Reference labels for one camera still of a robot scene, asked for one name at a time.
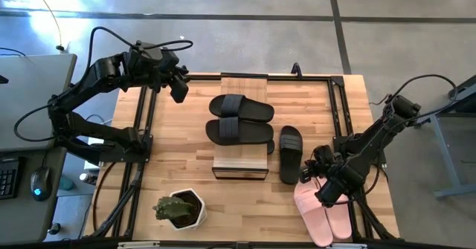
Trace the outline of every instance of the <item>computer mouse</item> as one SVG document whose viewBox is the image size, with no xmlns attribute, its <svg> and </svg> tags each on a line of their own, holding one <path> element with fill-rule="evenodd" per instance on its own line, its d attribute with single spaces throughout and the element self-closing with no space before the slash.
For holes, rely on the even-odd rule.
<svg viewBox="0 0 476 249">
<path fill-rule="evenodd" d="M 41 166 L 31 173 L 30 189 L 35 201 L 44 201 L 51 195 L 50 167 Z"/>
</svg>

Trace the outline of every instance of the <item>succulent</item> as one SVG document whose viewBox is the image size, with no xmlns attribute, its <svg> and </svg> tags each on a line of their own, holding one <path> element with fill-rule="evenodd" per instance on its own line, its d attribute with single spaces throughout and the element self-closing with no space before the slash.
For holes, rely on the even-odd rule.
<svg viewBox="0 0 476 249">
<path fill-rule="evenodd" d="M 156 206 L 152 207 L 158 220 L 176 219 L 179 216 L 190 216 L 190 210 L 194 207 L 178 197 L 162 197 Z"/>
</svg>

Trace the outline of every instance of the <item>pink slide sandal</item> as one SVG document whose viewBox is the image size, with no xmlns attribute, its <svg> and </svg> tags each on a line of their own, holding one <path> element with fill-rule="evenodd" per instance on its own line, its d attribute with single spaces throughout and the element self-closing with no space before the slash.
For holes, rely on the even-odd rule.
<svg viewBox="0 0 476 249">
<path fill-rule="evenodd" d="M 327 179 L 318 178 L 321 187 L 326 183 Z M 337 201 L 348 201 L 348 197 L 344 194 Z M 326 215 L 329 221 L 330 229 L 337 239 L 347 239 L 352 235 L 350 227 L 350 217 L 347 205 L 339 204 L 331 208 L 326 208 Z"/>
<path fill-rule="evenodd" d="M 332 243 L 332 231 L 324 207 L 314 195 L 317 191 L 315 178 L 305 184 L 298 182 L 295 187 L 295 202 L 312 241 L 317 246 L 326 247 Z"/>
</svg>

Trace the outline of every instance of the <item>gray floor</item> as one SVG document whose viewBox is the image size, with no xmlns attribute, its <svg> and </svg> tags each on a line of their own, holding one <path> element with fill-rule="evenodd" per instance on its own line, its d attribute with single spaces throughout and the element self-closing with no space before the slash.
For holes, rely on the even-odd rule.
<svg viewBox="0 0 476 249">
<path fill-rule="evenodd" d="M 195 46 L 177 53 L 193 71 L 289 72 L 299 62 L 308 74 L 342 74 L 335 24 L 331 21 L 257 21 L 209 19 L 148 19 L 158 14 L 332 16 L 330 0 L 47 0 L 54 10 L 75 11 L 61 18 L 64 45 L 78 55 L 74 80 L 83 74 L 90 30 L 98 25 L 126 39 L 163 42 L 191 39 Z M 338 0 L 342 16 L 471 18 L 476 0 Z M 0 11 L 44 9 L 41 0 L 1 0 Z M 130 19 L 102 19 L 105 13 L 134 13 Z M 95 19 L 79 19 L 87 16 Z M 395 91 L 418 74 L 445 74 L 457 84 L 475 74 L 476 24 L 356 23 L 342 25 L 350 68 L 363 74 L 371 101 Z M 58 43 L 49 13 L 0 16 L 1 46 L 26 54 L 53 54 Z M 93 59 L 119 53 L 126 47 L 104 33 L 94 40 Z M 428 111 L 441 105 L 449 87 L 438 80 L 408 86 L 403 94 Z M 78 109 L 83 116 L 112 117 L 117 92 L 101 94 Z M 372 106 L 374 118 L 382 107 Z M 433 191 L 449 186 L 443 159 L 430 127 L 408 129 L 385 150 L 390 191 L 400 234 L 412 242 L 476 247 L 476 195 L 437 201 Z M 474 174 L 476 166 L 466 172 Z M 62 202 L 81 206 L 74 197 Z M 55 216 L 60 223 L 78 218 Z"/>
</svg>

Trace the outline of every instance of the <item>wooden block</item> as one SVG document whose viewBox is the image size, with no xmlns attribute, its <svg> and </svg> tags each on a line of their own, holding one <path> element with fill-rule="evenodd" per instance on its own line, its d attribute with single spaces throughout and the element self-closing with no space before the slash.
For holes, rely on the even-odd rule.
<svg viewBox="0 0 476 249">
<path fill-rule="evenodd" d="M 222 78 L 222 94 L 243 94 L 266 103 L 267 83 L 266 79 Z M 212 170 L 216 178 L 265 179 L 267 145 L 215 145 Z"/>
</svg>

